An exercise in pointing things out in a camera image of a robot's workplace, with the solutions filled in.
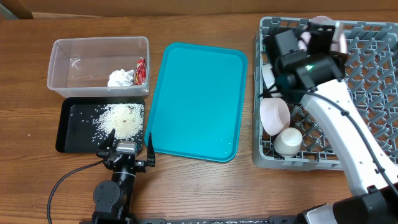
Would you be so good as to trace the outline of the white napkin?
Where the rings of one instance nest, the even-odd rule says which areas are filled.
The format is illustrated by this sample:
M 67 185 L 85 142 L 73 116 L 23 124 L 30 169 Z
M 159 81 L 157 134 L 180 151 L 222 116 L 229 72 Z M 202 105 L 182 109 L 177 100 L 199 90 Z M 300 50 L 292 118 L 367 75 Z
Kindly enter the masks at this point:
M 109 75 L 108 87 L 131 86 L 134 84 L 135 70 L 115 70 Z

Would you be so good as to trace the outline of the large white plate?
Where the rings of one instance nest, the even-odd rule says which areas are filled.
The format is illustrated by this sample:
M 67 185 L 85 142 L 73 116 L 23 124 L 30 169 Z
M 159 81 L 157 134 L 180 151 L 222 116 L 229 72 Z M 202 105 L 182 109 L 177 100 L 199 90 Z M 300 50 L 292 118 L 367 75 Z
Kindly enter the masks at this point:
M 335 21 L 333 19 L 330 19 L 327 16 L 317 16 L 312 19 L 310 19 L 311 22 L 314 22 L 316 24 L 321 24 L 321 25 L 332 25 L 335 26 L 335 33 L 333 35 L 332 43 L 330 45 L 330 50 L 334 52 L 340 52 L 343 54 L 348 53 L 348 48 L 347 48 L 347 43 L 346 43 L 346 37 L 343 33 L 343 23 L 340 21 Z M 300 50 L 307 50 L 307 44 L 310 41 L 311 35 L 309 31 L 305 31 L 300 35 L 302 38 L 298 42 L 298 47 Z

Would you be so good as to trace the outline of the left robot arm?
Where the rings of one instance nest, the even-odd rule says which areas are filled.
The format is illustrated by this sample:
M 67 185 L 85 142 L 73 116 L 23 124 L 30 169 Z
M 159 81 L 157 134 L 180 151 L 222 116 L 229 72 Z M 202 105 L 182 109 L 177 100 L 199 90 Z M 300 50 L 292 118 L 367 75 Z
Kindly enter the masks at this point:
M 139 150 L 135 142 L 119 141 L 114 144 L 115 133 L 113 129 L 96 152 L 105 168 L 113 173 L 111 179 L 99 183 L 94 189 L 93 223 L 137 223 L 137 218 L 130 212 L 136 174 L 145 173 L 147 167 L 155 166 L 151 140 L 147 147 L 147 159 L 143 161 L 137 158 Z

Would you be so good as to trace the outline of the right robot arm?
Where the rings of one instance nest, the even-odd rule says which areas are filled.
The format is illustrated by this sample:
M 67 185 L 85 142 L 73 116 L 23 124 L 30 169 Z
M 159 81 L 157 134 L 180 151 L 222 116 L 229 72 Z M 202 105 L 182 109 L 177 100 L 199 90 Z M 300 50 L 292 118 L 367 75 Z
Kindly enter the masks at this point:
M 300 213 L 299 223 L 396 223 L 397 166 L 358 113 L 344 81 L 348 48 L 338 21 L 309 22 L 264 38 L 280 93 L 300 103 L 335 151 L 352 196 Z

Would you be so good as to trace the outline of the red snack wrapper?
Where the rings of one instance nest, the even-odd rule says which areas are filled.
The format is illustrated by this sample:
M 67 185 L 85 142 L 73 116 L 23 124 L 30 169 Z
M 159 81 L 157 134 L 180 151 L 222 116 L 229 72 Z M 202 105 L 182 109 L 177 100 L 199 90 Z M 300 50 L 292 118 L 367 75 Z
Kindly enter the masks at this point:
M 146 82 L 146 59 L 140 58 L 137 61 L 136 70 L 134 72 L 134 84 L 142 85 Z

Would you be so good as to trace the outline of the white rice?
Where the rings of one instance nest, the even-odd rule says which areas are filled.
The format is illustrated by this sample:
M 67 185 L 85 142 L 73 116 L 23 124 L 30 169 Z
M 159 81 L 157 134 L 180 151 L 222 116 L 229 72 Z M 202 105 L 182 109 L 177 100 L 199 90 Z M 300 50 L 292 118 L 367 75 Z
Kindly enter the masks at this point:
M 99 129 L 108 134 L 115 129 L 114 139 L 117 141 L 133 141 L 142 143 L 144 127 L 144 106 L 107 106 L 106 111 L 98 118 Z

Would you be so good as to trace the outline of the white cup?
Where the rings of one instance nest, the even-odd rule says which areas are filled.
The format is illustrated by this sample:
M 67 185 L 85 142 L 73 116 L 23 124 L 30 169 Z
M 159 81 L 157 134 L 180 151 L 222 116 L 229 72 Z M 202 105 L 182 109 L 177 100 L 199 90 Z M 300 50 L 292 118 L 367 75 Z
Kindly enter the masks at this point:
M 294 157 L 298 154 L 303 136 L 295 128 L 284 129 L 274 141 L 274 150 L 282 157 Z

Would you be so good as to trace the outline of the grey bowl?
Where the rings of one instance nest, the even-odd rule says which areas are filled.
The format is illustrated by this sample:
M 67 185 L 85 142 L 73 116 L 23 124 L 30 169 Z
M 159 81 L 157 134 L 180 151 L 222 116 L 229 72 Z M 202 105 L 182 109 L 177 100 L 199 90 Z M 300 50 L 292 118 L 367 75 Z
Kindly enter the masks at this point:
M 260 97 L 264 98 L 281 98 L 280 93 L 271 93 L 271 91 L 276 91 L 277 87 L 275 85 L 275 76 L 272 71 L 272 65 L 270 63 L 265 63 L 262 66 L 262 77 L 264 82 L 263 92 Z

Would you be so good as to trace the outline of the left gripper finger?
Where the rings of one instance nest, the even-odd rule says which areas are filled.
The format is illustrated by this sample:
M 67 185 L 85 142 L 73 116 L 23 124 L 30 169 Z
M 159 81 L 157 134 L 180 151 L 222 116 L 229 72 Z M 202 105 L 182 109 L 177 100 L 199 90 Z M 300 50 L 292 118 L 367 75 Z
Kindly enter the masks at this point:
M 108 134 L 103 143 L 99 146 L 98 152 L 108 151 L 113 146 L 115 132 L 116 130 L 112 129 L 112 131 Z
M 152 133 L 149 133 L 148 144 L 147 144 L 147 160 L 154 161 L 155 160 L 155 151 L 152 144 Z

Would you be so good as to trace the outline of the white pink bowl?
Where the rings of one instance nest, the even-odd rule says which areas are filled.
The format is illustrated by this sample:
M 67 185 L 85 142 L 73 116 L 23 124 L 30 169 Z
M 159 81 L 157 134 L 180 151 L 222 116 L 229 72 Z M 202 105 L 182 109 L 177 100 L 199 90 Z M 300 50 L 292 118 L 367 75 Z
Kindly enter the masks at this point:
M 263 98 L 259 112 L 262 126 L 270 136 L 279 134 L 290 125 L 290 111 L 281 98 Z

